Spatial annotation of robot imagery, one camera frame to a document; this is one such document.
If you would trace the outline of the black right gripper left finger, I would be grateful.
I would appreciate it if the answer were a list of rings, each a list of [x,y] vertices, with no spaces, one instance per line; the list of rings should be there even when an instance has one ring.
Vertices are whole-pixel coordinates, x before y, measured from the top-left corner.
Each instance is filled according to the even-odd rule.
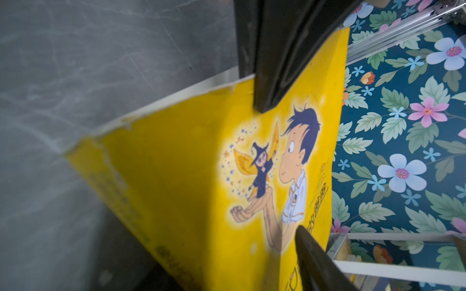
[[[362,1],[235,0],[239,76],[254,75],[254,108],[275,108]]]

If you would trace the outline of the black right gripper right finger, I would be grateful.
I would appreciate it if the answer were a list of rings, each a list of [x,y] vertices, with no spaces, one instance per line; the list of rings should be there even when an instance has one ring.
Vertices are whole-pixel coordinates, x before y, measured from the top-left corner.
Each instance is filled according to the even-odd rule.
[[[357,291],[307,229],[296,229],[295,244],[304,291]]]

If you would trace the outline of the wooden white frame shelf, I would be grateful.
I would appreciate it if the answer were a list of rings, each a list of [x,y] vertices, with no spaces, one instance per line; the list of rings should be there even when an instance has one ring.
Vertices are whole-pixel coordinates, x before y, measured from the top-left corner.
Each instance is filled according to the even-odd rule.
[[[332,233],[327,254],[343,273],[387,278],[394,291],[466,287],[466,236],[457,232]]]

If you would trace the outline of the yellow cartoon book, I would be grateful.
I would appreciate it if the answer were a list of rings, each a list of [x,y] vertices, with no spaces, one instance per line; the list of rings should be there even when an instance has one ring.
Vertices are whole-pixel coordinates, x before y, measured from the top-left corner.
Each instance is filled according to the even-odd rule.
[[[170,96],[65,154],[187,291],[300,291],[295,234],[326,247],[348,29],[325,42],[281,102],[248,77]]]

